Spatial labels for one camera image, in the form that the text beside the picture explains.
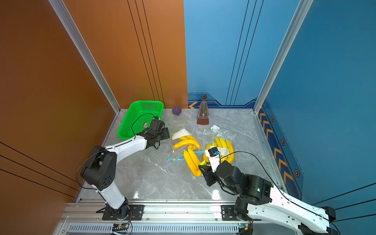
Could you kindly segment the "yellow banana pair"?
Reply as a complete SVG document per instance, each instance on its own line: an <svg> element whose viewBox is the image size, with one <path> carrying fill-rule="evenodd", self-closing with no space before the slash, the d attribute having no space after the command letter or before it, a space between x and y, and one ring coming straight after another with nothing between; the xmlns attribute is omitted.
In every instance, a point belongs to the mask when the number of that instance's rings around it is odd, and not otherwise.
<svg viewBox="0 0 376 235"><path fill-rule="evenodd" d="M192 174L195 177L200 177L202 175L202 172L200 171L198 166L201 164L201 162L195 152L189 147L187 150L184 150L183 155Z"/></svg>

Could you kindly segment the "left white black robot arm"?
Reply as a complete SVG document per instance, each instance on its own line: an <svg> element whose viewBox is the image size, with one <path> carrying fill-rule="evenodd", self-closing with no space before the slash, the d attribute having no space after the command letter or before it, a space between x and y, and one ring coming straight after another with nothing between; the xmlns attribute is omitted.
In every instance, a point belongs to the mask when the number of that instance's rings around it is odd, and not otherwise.
<svg viewBox="0 0 376 235"><path fill-rule="evenodd" d="M134 153L150 147L158 149L160 141L170 138L165 123L157 116L152 118L150 127L133 138L112 146L95 146L89 158L83 163L80 176L105 200L105 212L113 219L130 219L128 199L120 192L116 183L117 165Z"/></svg>

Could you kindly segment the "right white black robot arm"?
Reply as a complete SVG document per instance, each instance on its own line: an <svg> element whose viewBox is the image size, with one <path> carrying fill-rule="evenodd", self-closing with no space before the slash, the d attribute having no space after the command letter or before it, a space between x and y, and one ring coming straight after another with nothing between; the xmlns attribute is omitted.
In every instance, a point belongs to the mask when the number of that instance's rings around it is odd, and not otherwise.
<svg viewBox="0 0 376 235"><path fill-rule="evenodd" d="M271 222L289 228L299 235L338 235L331 223L336 219L331 207L315 207L282 192L270 181L244 174L227 161L215 171L200 165L207 185L218 183L221 189L237 197L234 205L223 206L223 220L238 219Z"/></svg>

